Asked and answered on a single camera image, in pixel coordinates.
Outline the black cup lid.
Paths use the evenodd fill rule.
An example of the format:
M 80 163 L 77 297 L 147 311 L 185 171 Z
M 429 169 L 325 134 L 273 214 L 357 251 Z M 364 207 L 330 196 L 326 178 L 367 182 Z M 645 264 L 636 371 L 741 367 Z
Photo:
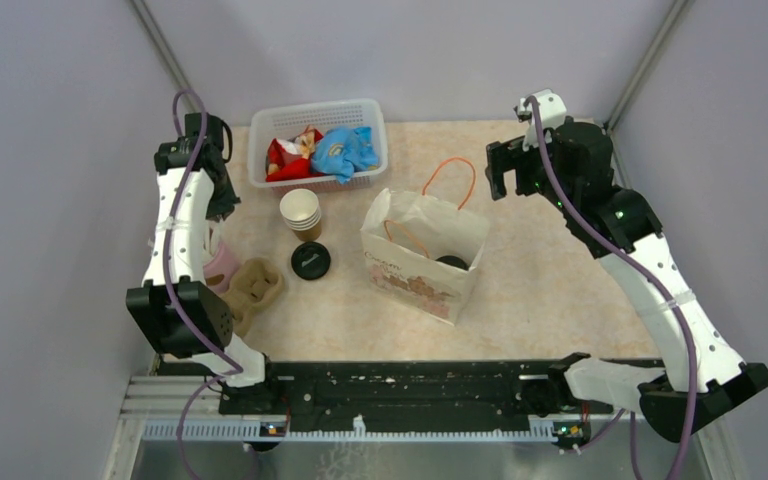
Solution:
M 448 265 L 465 271 L 468 271 L 470 268 L 470 264 L 468 262 L 455 255 L 440 256 L 436 259 L 436 261 L 440 264 Z

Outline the beige paper bag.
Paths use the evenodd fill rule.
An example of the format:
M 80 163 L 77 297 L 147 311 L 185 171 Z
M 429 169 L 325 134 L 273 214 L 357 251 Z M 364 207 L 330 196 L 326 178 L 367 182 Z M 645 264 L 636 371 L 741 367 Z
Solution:
M 470 183 L 455 203 L 428 193 L 441 170 L 461 162 L 469 168 Z M 478 280 L 479 265 L 491 224 L 465 208 L 478 175 L 463 157 L 441 162 L 419 192 L 385 188 L 372 201 L 360 237 L 368 279 L 394 299 L 454 325 Z M 436 259 L 455 255 L 470 264 L 468 271 L 440 264 Z

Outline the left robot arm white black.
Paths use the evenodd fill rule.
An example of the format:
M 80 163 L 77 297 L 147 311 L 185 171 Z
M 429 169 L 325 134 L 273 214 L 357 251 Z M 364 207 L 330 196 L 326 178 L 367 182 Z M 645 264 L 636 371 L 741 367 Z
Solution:
M 153 350 L 207 367 L 225 385 L 243 388 L 257 413 L 279 404 L 280 386 L 266 377 L 266 356 L 233 328 L 228 304 L 204 273 L 204 236 L 238 204 L 223 156 L 230 134 L 211 114 L 185 116 L 176 140 L 154 155 L 158 214 L 148 267 L 125 305 Z

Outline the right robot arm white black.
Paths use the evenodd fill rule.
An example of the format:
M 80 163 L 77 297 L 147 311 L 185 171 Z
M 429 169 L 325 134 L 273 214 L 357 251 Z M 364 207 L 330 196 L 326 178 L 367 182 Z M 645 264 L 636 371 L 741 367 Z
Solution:
M 519 195 L 554 204 L 626 295 L 661 357 L 657 367 L 639 367 L 573 354 L 549 376 L 549 404 L 560 412 L 584 401 L 609 404 L 680 444 L 767 389 L 768 367 L 745 360 L 713 325 L 648 201 L 615 181 L 605 130 L 573 119 L 549 89 L 521 98 L 514 111 L 525 133 L 486 148 L 492 197 L 505 197 L 513 173 Z

